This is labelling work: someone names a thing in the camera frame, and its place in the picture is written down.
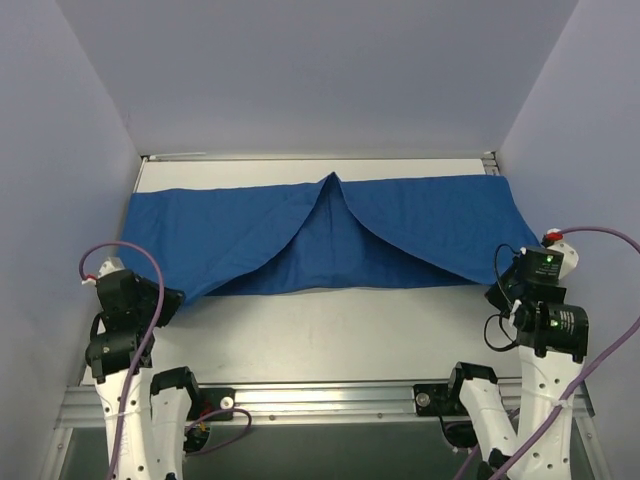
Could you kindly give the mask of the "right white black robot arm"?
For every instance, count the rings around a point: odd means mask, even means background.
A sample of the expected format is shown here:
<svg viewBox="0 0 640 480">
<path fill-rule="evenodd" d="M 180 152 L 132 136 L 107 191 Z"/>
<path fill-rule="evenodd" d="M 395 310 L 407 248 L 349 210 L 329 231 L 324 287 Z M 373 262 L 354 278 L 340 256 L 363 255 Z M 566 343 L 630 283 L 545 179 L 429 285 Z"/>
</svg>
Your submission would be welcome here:
<svg viewBox="0 0 640 480">
<path fill-rule="evenodd" d="M 479 479 L 568 479 L 573 392 L 583 370 L 588 317 L 564 301 L 563 254 L 527 248 L 514 257 L 486 297 L 516 330 L 521 365 L 519 417 L 507 413 L 494 370 L 458 363 L 444 388 L 455 412 L 466 412 L 482 461 Z"/>
</svg>

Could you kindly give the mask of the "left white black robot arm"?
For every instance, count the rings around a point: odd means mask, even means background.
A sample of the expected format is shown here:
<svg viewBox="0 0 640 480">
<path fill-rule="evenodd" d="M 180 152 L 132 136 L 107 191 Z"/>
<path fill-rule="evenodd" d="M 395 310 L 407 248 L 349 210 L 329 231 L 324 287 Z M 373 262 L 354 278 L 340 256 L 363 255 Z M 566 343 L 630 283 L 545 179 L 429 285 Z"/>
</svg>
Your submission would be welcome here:
<svg viewBox="0 0 640 480">
<path fill-rule="evenodd" d="M 152 370 L 152 328 L 166 325 L 184 294 L 125 269 L 96 282 L 101 305 L 85 361 L 101 402 L 109 479 L 180 479 L 186 421 L 202 405 L 192 371 Z"/>
</svg>

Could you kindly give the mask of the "blue surgical drape cloth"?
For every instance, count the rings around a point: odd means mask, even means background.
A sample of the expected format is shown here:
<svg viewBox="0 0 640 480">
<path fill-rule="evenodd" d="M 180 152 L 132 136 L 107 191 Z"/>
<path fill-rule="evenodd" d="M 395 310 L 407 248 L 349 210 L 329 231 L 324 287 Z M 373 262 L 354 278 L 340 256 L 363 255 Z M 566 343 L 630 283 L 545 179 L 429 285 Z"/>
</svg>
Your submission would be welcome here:
<svg viewBox="0 0 640 480">
<path fill-rule="evenodd" d="M 506 246 L 536 243 L 501 177 L 470 175 L 213 190 L 130 198 L 124 265 L 182 291 L 489 285 Z"/>
</svg>

